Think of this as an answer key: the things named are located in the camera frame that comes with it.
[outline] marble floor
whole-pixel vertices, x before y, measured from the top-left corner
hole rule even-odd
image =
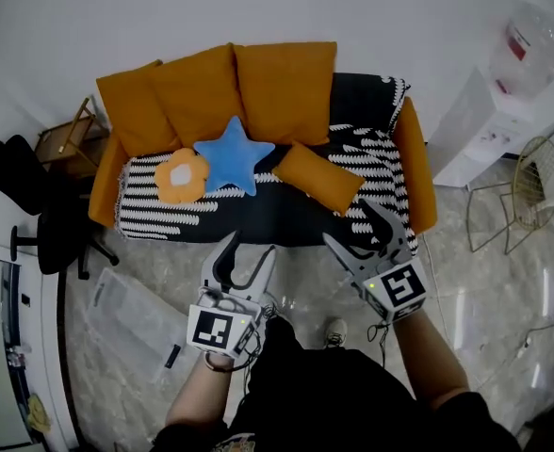
[[[512,172],[513,163],[500,161],[472,186],[509,181]],[[471,253],[465,229],[468,191],[437,187],[436,195],[438,224],[419,240],[419,256],[430,281],[425,310],[455,349],[472,388],[484,396],[491,414],[516,433],[554,400],[554,327],[531,332],[530,345],[523,347],[530,329],[554,324],[554,218],[509,256],[503,254],[503,235]],[[497,195],[491,191],[478,195],[472,209],[477,242],[504,223]],[[522,233],[513,231],[512,239]],[[115,232],[107,232],[105,241],[121,258],[118,272],[187,312],[196,298],[202,262],[213,245],[128,240]],[[240,247],[236,281],[244,280],[264,248]],[[98,449],[113,450],[116,442],[126,450],[147,450],[197,353],[186,348],[172,370],[149,383],[98,344],[85,315],[106,264],[92,252],[88,282],[77,280],[75,266],[68,272],[66,336],[74,405],[84,436]],[[381,359],[378,341],[367,341],[367,327],[378,318],[358,300],[325,247],[279,248],[269,291],[283,305],[305,346],[318,347],[325,319],[340,315],[349,323],[347,347]],[[386,341],[386,369],[409,387],[393,332]],[[243,396],[242,382],[243,373],[236,373],[227,420]]]

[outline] gold wire chair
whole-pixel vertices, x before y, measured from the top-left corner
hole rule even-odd
[[[493,187],[510,186],[511,192],[499,195],[507,225],[475,247],[470,232],[470,206],[474,193]],[[512,196],[512,218],[510,219],[504,199]],[[505,254],[510,254],[526,238],[543,228],[554,214],[554,145],[546,137],[534,137],[525,146],[515,167],[513,181],[499,185],[473,189],[469,194],[465,225],[467,239],[472,252],[486,246],[501,233],[506,232]],[[517,223],[527,234],[510,247],[510,228]]]

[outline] sneaker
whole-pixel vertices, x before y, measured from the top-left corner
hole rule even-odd
[[[346,335],[349,326],[342,318],[334,318],[325,327],[325,348],[343,347],[346,343]]]
[[[271,320],[275,316],[281,316],[277,306],[274,303],[269,303],[262,307],[262,316],[267,320]]]

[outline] sofa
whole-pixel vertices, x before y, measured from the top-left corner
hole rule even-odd
[[[376,80],[374,77],[366,74],[334,73],[333,82],[330,79],[330,124],[346,122],[360,127],[372,127],[372,115],[375,115],[376,106],[372,101],[375,95],[372,84]],[[391,138],[398,148],[404,175],[409,225],[415,234],[421,234],[435,224],[436,204],[421,128],[413,102],[408,96],[402,101]],[[167,149],[154,149],[155,153],[173,150],[172,145],[167,145]],[[90,218],[107,228],[115,227],[121,173],[131,158],[132,155],[125,150],[120,133],[112,132],[95,177],[89,207]]]

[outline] blue star pillow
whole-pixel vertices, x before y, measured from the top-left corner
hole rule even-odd
[[[234,116],[220,138],[196,142],[193,149],[210,166],[205,192],[216,191],[225,185],[235,185],[250,196],[255,196],[254,167],[275,149],[275,144],[249,140],[239,117]]]

